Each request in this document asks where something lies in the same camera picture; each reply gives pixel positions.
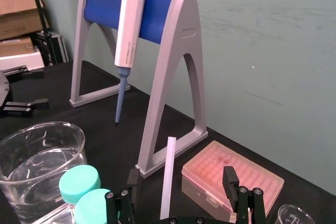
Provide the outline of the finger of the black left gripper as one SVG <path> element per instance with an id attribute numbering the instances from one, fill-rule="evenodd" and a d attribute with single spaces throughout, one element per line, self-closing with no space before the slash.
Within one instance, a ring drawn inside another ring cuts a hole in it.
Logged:
<path id="1" fill-rule="evenodd" d="M 44 70 L 43 69 L 33 69 L 28 70 L 26 65 L 1 70 L 9 82 L 15 82 L 23 79 L 43 79 Z"/>
<path id="2" fill-rule="evenodd" d="M 35 110 L 49 109 L 48 99 L 33 102 L 6 102 L 1 107 L 1 118 L 30 118 Z"/>

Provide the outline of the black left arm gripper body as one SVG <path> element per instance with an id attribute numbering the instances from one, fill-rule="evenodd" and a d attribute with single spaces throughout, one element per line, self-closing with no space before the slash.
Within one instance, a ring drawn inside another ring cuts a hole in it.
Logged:
<path id="1" fill-rule="evenodd" d="M 10 87 L 10 81 L 8 78 L 5 76 L 3 72 L 0 73 L 1 76 L 1 88 L 0 88 L 0 106 L 1 106 L 1 111 L 4 109 L 6 103 L 12 102 L 12 92 L 11 92 L 11 87 Z"/>

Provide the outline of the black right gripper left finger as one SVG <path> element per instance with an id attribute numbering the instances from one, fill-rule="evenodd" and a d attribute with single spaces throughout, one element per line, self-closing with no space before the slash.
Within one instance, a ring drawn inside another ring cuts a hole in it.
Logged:
<path id="1" fill-rule="evenodd" d="M 140 190 L 140 170 L 130 170 L 127 185 L 120 191 L 108 191 L 106 201 L 107 224 L 135 223 L 134 212 Z"/>

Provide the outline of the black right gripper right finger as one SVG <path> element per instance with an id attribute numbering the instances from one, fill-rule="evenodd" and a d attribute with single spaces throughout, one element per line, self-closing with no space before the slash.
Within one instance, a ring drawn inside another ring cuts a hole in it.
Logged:
<path id="1" fill-rule="evenodd" d="M 224 166 L 222 184 L 230 202 L 232 211 L 236 214 L 236 223 L 266 223 L 264 192 L 255 187 L 249 190 L 239 185 L 239 178 L 232 166 Z"/>

